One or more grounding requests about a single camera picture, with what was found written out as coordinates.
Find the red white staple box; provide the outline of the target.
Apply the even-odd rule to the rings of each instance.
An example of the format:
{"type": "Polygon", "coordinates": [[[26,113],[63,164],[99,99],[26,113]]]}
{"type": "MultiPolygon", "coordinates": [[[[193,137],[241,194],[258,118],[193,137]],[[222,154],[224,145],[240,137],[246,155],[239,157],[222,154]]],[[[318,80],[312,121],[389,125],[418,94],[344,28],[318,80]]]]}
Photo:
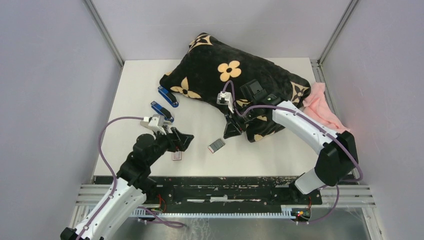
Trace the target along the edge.
{"type": "Polygon", "coordinates": [[[182,151],[176,151],[172,153],[172,161],[181,161],[182,160],[182,151]]]}

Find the box of staples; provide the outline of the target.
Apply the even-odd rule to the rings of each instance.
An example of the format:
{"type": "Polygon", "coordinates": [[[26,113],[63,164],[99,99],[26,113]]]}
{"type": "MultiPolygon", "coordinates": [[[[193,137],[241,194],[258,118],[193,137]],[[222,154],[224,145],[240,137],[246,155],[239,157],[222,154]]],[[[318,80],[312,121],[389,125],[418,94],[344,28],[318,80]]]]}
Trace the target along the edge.
{"type": "Polygon", "coordinates": [[[211,144],[209,144],[207,146],[208,150],[214,154],[216,153],[218,150],[220,150],[221,148],[223,148],[226,145],[226,143],[224,142],[223,139],[218,138],[217,140],[215,140],[214,142],[212,142],[211,144]]]}

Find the grey beige stapler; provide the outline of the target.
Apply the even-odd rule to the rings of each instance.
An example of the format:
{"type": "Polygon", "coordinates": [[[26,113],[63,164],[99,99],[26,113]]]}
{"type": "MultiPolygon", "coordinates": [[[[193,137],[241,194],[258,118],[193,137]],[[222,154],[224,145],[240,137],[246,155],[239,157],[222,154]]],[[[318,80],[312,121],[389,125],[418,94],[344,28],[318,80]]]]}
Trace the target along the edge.
{"type": "Polygon", "coordinates": [[[150,117],[143,117],[143,118],[140,120],[139,124],[140,124],[142,127],[146,128],[146,129],[150,129],[150,128],[151,128],[151,127],[150,127],[150,121],[151,121],[151,118],[150,118],[150,117]]]}

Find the blue stapler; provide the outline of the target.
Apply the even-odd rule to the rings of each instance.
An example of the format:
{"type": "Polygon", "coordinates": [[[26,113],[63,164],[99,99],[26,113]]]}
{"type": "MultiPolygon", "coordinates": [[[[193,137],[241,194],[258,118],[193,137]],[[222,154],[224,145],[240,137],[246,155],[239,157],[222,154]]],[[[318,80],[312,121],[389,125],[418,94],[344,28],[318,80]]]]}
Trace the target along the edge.
{"type": "Polygon", "coordinates": [[[179,102],[177,98],[171,92],[169,92],[166,88],[160,85],[157,88],[157,91],[173,108],[177,108],[179,106],[179,102]]]}
{"type": "Polygon", "coordinates": [[[171,112],[169,110],[167,110],[166,108],[164,108],[163,106],[161,106],[159,103],[157,103],[156,101],[152,101],[150,103],[151,108],[158,113],[161,116],[164,116],[164,119],[166,121],[169,121],[171,123],[174,122],[174,117],[172,116],[171,112]]]}

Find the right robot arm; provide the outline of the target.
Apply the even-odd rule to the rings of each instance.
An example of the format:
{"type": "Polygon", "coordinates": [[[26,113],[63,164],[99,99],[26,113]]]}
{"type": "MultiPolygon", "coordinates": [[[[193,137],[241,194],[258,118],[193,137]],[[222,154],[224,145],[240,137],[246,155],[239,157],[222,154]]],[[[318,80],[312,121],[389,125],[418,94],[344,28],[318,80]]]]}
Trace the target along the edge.
{"type": "Polygon", "coordinates": [[[284,100],[279,92],[268,93],[257,80],[241,87],[241,92],[249,103],[247,106],[237,107],[235,91],[227,91],[227,87],[233,85],[231,80],[228,81],[216,98],[217,104],[228,108],[224,138],[241,135],[254,118],[266,116],[297,135],[317,154],[315,166],[290,184],[288,196],[293,203],[302,204],[312,191],[334,187],[340,181],[346,181],[345,177],[353,170],[359,173],[356,180],[362,179],[355,138],[350,132],[338,133],[319,124],[302,113],[291,101],[284,100]]]}

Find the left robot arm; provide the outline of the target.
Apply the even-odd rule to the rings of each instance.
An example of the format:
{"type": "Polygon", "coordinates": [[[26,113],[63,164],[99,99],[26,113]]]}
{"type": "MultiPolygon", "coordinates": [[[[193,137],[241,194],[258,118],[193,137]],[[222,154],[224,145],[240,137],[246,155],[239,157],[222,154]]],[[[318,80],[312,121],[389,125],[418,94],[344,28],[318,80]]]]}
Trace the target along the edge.
{"type": "Polygon", "coordinates": [[[149,177],[151,166],[166,152],[184,152],[193,139],[176,127],[167,134],[139,135],[106,194],[76,227],[65,228],[60,239],[107,240],[114,236],[137,207],[156,200],[157,183],[149,177]]]}

